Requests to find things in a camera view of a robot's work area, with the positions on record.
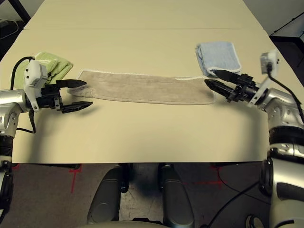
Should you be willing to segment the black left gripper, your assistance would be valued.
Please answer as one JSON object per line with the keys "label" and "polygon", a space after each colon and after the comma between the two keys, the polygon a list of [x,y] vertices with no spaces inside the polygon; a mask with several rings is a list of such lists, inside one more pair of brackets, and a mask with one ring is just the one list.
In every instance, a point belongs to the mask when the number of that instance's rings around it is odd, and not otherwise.
{"label": "black left gripper", "polygon": [[39,108],[50,108],[61,111],[63,114],[80,111],[93,104],[93,102],[79,101],[63,105],[60,88],[77,88],[86,85],[85,81],[76,79],[57,80],[56,84],[45,85],[41,89],[41,97],[36,99]]}

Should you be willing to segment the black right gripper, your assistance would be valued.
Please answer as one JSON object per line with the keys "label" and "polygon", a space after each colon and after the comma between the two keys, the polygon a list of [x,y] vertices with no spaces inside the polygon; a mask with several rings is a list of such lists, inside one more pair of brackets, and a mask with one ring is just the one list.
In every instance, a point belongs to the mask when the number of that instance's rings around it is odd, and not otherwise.
{"label": "black right gripper", "polygon": [[255,93],[258,91],[258,87],[253,81],[253,78],[247,74],[238,75],[226,70],[215,70],[213,73],[219,79],[232,82],[236,85],[236,87],[233,89],[218,80],[204,80],[209,89],[225,97],[228,102],[243,101],[249,103],[254,97]]}

